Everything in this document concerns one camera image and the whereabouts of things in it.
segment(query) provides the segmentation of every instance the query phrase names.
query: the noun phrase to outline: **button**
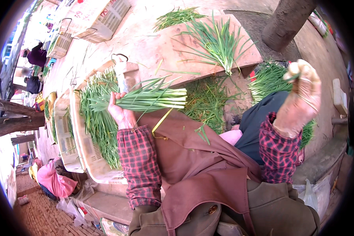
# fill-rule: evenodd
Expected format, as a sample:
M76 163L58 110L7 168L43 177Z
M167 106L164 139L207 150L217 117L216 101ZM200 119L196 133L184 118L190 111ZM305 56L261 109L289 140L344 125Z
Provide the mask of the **button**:
M217 205L213 205L212 207L210 207L210 209L208 209L208 214L213 214L217 210L217 208Z

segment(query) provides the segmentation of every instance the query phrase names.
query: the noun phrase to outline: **yellow string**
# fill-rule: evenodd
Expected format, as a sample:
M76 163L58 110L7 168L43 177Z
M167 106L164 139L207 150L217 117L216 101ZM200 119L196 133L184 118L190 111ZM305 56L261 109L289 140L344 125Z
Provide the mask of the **yellow string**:
M152 136L157 138L157 139L164 139L164 140L168 140L168 137L156 137L155 136L155 130L159 127L159 125L165 120L165 118L169 115L169 113L173 110L173 108L171 108L167 113L165 113L165 115L163 116L163 118L161 118L161 120L158 121L158 123L155 125L155 127L152 129Z

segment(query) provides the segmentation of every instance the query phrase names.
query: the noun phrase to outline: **red and black plaid sleeve cover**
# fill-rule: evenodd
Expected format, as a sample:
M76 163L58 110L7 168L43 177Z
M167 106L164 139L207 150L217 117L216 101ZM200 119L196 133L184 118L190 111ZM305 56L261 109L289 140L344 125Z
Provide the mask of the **red and black plaid sleeve cover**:
M159 207L161 173L156 161L154 139L147 126L118 130L117 140L131 209L138 205Z
M260 156L265 162L262 177L268 183L292 183L302 131L294 138L279 135L272 123L276 112L270 112L260 129Z

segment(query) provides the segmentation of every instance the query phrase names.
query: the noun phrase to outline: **yellow hat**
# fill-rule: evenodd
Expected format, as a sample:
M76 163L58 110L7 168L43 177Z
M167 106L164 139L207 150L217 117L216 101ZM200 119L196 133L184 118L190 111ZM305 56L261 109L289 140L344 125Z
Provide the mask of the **yellow hat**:
M38 172L38 165L37 163L34 163L33 166L29 167L29 175L30 178L35 179L35 181L38 183L37 172Z

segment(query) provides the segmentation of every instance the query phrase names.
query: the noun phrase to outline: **bare hand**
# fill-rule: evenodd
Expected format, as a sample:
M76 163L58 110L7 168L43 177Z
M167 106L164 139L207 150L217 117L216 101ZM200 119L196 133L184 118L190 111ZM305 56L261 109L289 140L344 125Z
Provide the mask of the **bare hand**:
M274 129L282 136L293 138L303 127L316 117L321 105L321 80L316 70L306 61L298 59L288 67L283 79L300 73L298 79L290 81L293 89L277 112Z
M118 129L128 129L137 127L135 112L123 109L115 104L117 99L121 99L126 95L126 92L111 92L108 111L113 116L115 122L118 124Z

